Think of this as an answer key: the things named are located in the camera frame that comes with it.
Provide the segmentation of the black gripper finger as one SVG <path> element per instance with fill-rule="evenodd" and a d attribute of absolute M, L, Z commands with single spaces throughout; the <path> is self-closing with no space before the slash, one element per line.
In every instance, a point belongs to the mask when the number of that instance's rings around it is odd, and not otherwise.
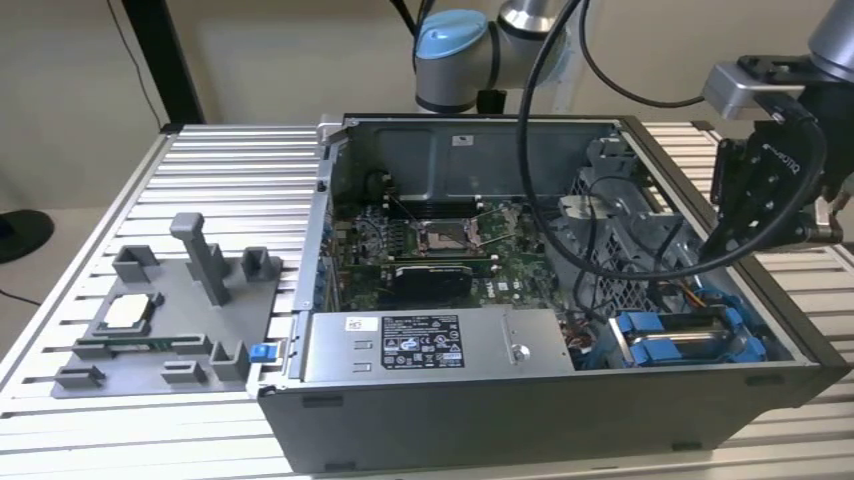
<path fill-rule="evenodd" d="M 829 204 L 810 204 L 798 214 L 797 245 L 834 245 L 842 242 L 842 226 Z"/>
<path fill-rule="evenodd" d="M 714 258 L 755 237 L 775 213 L 775 200 L 757 203 L 731 199 L 718 205 L 718 224 L 705 243 L 705 257 Z"/>

